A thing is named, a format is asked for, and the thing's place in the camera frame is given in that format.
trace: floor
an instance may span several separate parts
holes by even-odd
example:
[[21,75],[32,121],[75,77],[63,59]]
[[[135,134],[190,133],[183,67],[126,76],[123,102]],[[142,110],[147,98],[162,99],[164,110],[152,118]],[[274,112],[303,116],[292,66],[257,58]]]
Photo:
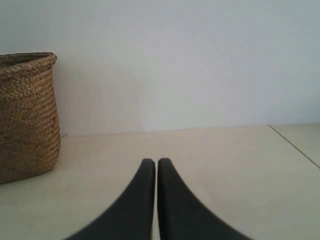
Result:
[[1,239],[63,239],[112,204],[141,159],[168,157],[212,212],[249,237],[318,240],[319,143],[320,124],[64,137],[53,171],[0,185]]

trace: wicker basket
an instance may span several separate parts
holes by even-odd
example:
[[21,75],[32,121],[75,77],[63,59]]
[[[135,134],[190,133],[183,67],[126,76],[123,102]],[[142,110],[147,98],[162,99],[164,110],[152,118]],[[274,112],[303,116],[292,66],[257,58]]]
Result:
[[60,151],[53,53],[0,55],[0,184],[51,170]]

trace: basket rim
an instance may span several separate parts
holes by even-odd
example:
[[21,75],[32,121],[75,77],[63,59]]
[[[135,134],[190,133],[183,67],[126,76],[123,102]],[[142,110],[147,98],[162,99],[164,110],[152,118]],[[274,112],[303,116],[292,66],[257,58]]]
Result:
[[31,65],[29,68],[32,69],[32,66],[35,66],[37,64],[41,64],[46,61],[52,61],[52,65],[56,63],[57,56],[53,52],[21,52],[21,53],[10,53],[10,54],[1,54],[0,59],[5,57],[23,57],[27,55],[38,55],[39,58],[31,61],[25,61],[17,64],[13,64],[10,66],[0,67],[0,76],[2,74],[7,73],[15,73],[18,71],[21,71],[26,68],[26,65]]

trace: woven basket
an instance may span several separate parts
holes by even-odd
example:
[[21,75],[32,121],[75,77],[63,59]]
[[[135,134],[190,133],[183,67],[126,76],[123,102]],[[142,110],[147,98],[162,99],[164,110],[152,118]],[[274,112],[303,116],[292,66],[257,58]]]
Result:
[[51,170],[60,151],[53,53],[0,55],[0,184]]

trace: white wall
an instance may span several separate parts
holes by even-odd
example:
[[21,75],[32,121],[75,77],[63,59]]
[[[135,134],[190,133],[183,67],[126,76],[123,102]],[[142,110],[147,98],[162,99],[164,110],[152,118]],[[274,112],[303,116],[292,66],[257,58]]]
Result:
[[320,122],[319,0],[8,0],[0,53],[54,52],[62,133]]

